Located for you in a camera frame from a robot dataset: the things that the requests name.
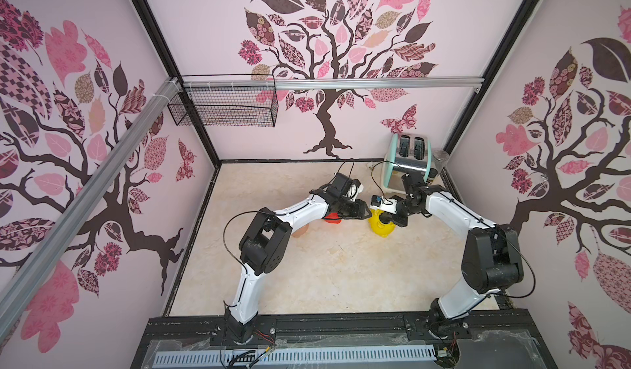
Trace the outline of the red piggy bank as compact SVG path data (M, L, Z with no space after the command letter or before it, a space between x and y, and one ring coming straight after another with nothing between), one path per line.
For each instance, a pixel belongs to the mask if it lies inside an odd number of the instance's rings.
M324 218L324 221L330 224L339 224L342 220L343 219L339 216L338 213L331 213Z

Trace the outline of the yellow piggy bank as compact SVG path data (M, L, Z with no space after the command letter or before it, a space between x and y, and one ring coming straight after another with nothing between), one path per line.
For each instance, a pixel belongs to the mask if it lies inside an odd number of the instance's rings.
M394 232L396 225L392 221L392 214L382 210L372 210L369 225L374 234L387 238Z

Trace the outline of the peach piggy bank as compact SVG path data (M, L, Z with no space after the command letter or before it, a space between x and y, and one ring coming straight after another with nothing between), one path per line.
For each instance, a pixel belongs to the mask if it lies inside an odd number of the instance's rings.
M303 226L302 228L293 231L292 237L298 239L302 237L303 235L305 235L308 232L308 230L309 230L309 225L307 224Z

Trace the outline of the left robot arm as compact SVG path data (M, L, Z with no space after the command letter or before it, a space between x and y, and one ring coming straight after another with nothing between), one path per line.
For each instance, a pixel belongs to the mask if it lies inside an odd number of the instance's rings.
M253 336L266 275L282 262L292 234L332 213L340 219L368 219L368 205L358 198L362 190L363 185L356 179L341 188L332 183L311 191L295 205L277 211L263 207L255 212L238 245L242 268L238 287L224 310L226 327L234 341L244 344Z

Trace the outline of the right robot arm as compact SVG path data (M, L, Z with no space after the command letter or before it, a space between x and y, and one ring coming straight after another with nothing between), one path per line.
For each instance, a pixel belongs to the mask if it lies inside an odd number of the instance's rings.
M485 299L524 279L519 235L507 224L496 224L474 213L437 185L429 186L420 173L402 176L405 196L396 196L393 222L408 225L412 215L435 216L465 238L461 278L435 299L427 319L433 336L445 339Z

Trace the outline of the mint chrome toaster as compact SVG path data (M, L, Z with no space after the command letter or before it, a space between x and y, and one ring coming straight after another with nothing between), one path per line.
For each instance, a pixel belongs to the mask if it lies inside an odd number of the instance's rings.
M427 137L395 133L381 164L381 187L388 192L397 192L394 180L412 172L420 173L423 181L429 183L432 163L432 144Z

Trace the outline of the glass jar behind toaster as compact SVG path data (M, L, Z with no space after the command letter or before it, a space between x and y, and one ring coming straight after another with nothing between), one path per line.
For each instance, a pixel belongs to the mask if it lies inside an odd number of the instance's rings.
M450 159L450 153L441 150L441 149L433 149L432 150L432 164L430 167L430 172L427 177L427 184L432 185L435 183L435 180L440 176L442 170L447 165Z

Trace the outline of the back aluminium rail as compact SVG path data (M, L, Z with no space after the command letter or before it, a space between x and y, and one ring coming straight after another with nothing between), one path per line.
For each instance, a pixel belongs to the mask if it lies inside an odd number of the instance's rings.
M391 89L391 88L480 88L484 78L448 77L448 78L372 78L372 79L303 79L303 80L264 80L264 81L186 81L185 88L228 89L261 88L262 90L302 91L302 90L338 90L338 89Z

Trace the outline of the aluminium rail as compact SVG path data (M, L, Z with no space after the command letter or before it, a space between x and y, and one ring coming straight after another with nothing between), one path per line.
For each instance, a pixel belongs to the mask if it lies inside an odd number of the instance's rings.
M95 171L78 198L61 214L49 236L37 246L1 292L1 340L6 339L38 288L54 270L80 228L122 171L132 151L180 89L177 79L171 78L149 98L139 117L108 153L105 162Z
M185 88L228 89L261 88L262 90L302 91L302 90L338 90L338 89L391 89L391 88L480 88L484 78L448 77L448 78L372 78L372 79L303 79L303 80L264 80L264 81L186 81Z

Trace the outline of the black base frame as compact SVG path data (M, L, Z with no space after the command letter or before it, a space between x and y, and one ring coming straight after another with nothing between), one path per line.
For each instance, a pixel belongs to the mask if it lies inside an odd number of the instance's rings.
M259 368L552 368L555 361L528 311L473 311L445 339L427 328L428 311L258 315L253 336L239 344L224 316L156 317L132 361L151 368L158 352L431 345L435 362L355 363Z

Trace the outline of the left aluminium rail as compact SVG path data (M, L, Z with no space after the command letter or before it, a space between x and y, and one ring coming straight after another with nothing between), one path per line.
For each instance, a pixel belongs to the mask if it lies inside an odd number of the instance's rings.
M49 236L37 246L1 292L1 340L6 339L38 288L54 270L80 228L122 171L132 151L180 89L177 79L171 78L149 98L139 117L108 153L105 162L95 171L78 198L61 214Z

